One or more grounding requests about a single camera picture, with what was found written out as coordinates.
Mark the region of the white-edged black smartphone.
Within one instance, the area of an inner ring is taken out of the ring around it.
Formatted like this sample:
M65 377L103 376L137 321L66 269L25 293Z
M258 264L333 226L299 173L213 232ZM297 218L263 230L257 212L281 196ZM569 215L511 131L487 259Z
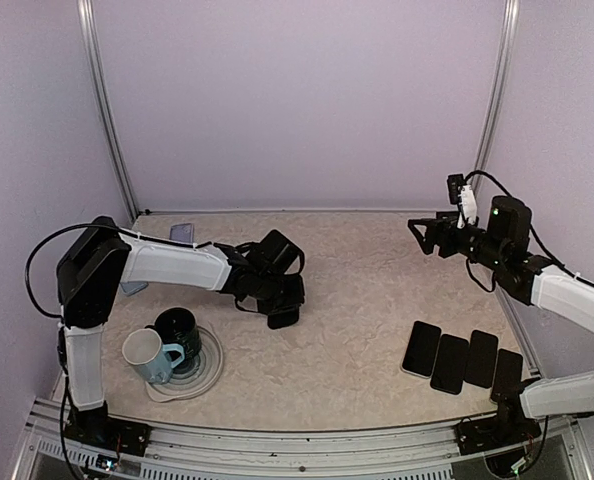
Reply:
M402 370L422 378L430 378L441 335L440 327L415 321L401 363Z

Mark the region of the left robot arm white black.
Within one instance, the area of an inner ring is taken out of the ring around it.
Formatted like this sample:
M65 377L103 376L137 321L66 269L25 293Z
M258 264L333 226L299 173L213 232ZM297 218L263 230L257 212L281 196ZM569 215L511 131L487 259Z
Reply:
M56 269L68 391L79 430L98 445L117 424L102 382L102 335L119 286L130 282L185 285L255 300L271 329L295 324L305 302L303 251L277 230L238 246L179 243L119 228L100 216L76 227L79 236Z

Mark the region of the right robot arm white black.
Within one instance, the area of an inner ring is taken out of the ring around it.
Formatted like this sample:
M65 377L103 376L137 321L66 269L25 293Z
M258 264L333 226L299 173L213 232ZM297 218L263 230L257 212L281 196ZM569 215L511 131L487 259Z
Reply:
M557 314L594 334L594 286L570 276L554 260L528 251L532 211L521 200L495 196L487 227L457 212L411 219L408 228L426 255L461 254L492 271L495 285L515 300ZM523 432L528 418L594 413L594 370L526 384L490 419L488 433L500 444Z

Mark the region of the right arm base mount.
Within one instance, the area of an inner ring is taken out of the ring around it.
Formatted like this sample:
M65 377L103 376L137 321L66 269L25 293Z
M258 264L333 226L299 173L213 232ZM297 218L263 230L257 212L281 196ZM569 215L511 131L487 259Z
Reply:
M518 400L502 398L491 417L460 421L454 432L461 455L480 453L538 438L539 422L527 418Z

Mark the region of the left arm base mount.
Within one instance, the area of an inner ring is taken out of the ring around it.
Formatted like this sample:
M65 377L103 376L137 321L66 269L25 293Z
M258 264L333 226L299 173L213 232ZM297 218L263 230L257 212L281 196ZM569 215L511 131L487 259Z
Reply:
M138 457L145 455L151 431L148 424L110 416L106 407L87 411L75 409L64 427L67 439Z

